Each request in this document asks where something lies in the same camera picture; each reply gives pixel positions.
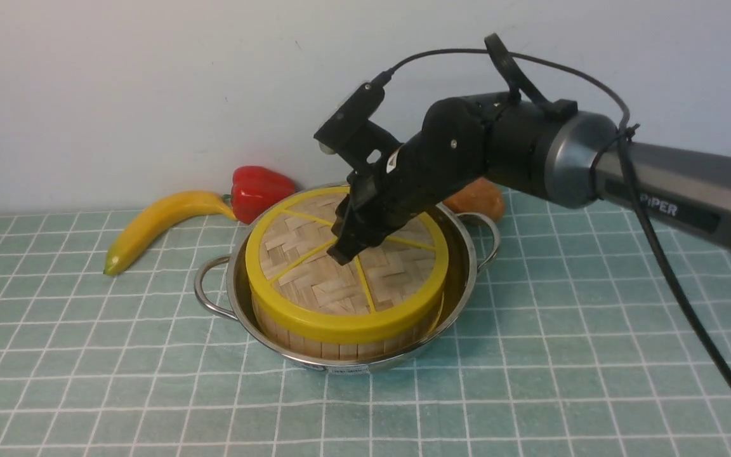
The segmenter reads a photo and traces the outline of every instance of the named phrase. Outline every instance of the teal tile surface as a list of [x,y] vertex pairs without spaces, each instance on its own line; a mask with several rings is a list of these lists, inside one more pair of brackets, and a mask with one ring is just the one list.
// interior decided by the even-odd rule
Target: teal tile surface
[[[633,215],[505,199],[455,325],[370,376],[293,367],[195,302],[195,266],[240,242],[224,217],[172,228],[116,278],[104,252],[137,211],[0,218],[0,457],[729,454],[728,387]],[[657,228],[731,362],[730,258]],[[481,256],[489,232],[470,234]]]

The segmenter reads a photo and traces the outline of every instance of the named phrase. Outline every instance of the yellow banana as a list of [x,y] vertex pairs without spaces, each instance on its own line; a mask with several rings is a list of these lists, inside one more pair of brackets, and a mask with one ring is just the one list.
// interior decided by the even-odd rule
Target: yellow banana
[[236,220],[230,206],[212,192],[191,190],[157,200],[140,212],[114,240],[107,252],[103,274],[119,275],[125,271],[148,245],[177,223],[213,214],[224,214]]

